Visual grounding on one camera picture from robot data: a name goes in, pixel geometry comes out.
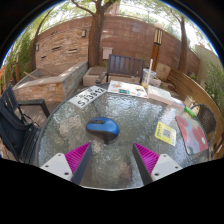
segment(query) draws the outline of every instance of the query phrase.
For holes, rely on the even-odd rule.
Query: blue object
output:
[[[88,122],[86,130],[105,142],[114,140],[120,133],[118,124],[114,120],[106,117],[92,118]]]

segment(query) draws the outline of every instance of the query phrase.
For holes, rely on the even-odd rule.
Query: glass tabletop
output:
[[[108,89],[109,83],[98,85]],[[140,97],[106,92],[84,109],[64,101],[48,118],[39,143],[39,166],[56,153],[69,151],[92,142],[92,155],[80,183],[83,187],[127,189],[143,186],[132,153],[136,142],[158,154],[168,154],[182,168],[208,161],[208,150],[189,156],[175,116],[192,119],[183,109]],[[86,131],[93,117],[113,119],[120,127],[118,137],[110,144]],[[158,122],[176,130],[176,145],[155,137]]]

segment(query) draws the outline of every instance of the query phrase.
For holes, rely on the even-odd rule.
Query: black chair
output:
[[[199,106],[199,111],[197,114],[197,119],[200,121],[206,135],[208,136],[210,133],[214,132],[212,139],[208,142],[208,146],[211,145],[213,139],[216,134],[216,119],[213,111],[207,105],[203,103],[198,103],[192,106],[190,109],[192,110],[195,107]]]
[[[100,84],[105,76],[107,76],[106,81],[108,82],[109,74],[113,73],[120,74],[120,76],[123,77],[139,77],[141,82],[143,68],[145,68],[145,61],[142,59],[110,54],[108,59],[107,72],[103,72],[98,77],[96,84]]]
[[[28,123],[22,113],[22,105],[40,105],[46,117],[50,115],[43,99],[17,102],[9,85],[0,98],[0,135],[6,148],[18,162],[33,164],[35,146],[40,127]],[[20,117],[15,114],[18,109]]]

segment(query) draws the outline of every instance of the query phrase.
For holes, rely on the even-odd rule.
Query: bag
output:
[[[31,126],[33,123],[25,124],[14,114],[14,111],[0,103],[0,135],[3,143],[17,161],[23,148],[24,136]]]

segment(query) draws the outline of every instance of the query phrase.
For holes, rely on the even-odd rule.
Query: magenta triangle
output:
[[[90,143],[91,142],[81,145],[65,154],[65,158],[72,170],[72,173],[76,171]]]
[[[136,149],[139,152],[139,155],[147,169],[147,171],[149,172],[149,174],[151,175],[153,168],[155,167],[158,159],[159,159],[159,154],[153,152],[152,150],[139,145],[137,143],[134,143],[136,146]]]

